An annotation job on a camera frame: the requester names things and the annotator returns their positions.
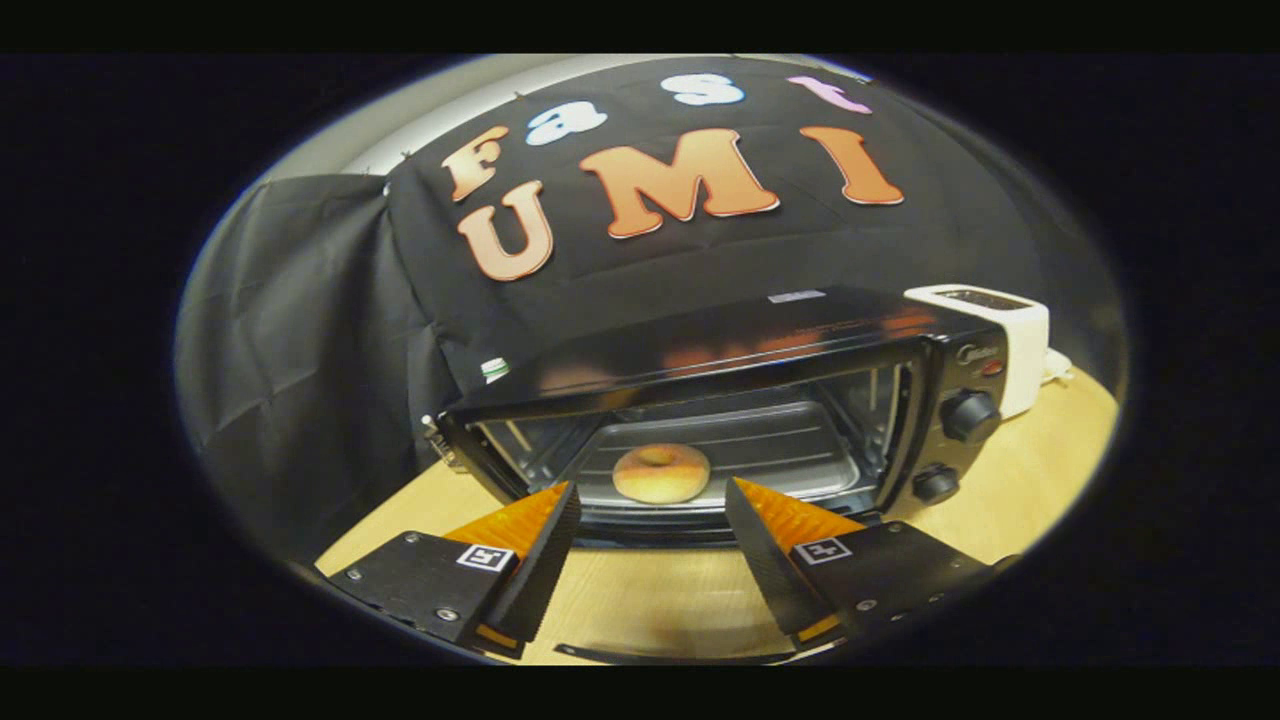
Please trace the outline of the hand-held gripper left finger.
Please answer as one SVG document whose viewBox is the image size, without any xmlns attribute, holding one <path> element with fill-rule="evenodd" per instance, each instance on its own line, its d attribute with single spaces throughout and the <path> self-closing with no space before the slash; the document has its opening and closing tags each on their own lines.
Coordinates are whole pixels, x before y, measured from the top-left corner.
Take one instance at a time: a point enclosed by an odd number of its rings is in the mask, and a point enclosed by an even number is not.
<svg viewBox="0 0 1280 720">
<path fill-rule="evenodd" d="M 577 486 L 561 482 L 444 536 L 402 532 L 329 582 L 434 642 L 518 660 L 543 624 L 580 518 Z"/>
</svg>

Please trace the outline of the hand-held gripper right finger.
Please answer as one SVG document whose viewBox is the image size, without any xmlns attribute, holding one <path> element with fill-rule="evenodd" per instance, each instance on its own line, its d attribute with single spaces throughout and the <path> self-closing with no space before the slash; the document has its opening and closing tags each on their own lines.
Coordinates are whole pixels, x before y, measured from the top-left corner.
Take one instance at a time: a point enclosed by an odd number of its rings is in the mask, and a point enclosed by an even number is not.
<svg viewBox="0 0 1280 720">
<path fill-rule="evenodd" d="M 986 564 L 904 521 L 867 525 L 735 477 L 724 512 L 777 626 L 800 651 L 933 620 L 1020 557 Z"/>
</svg>

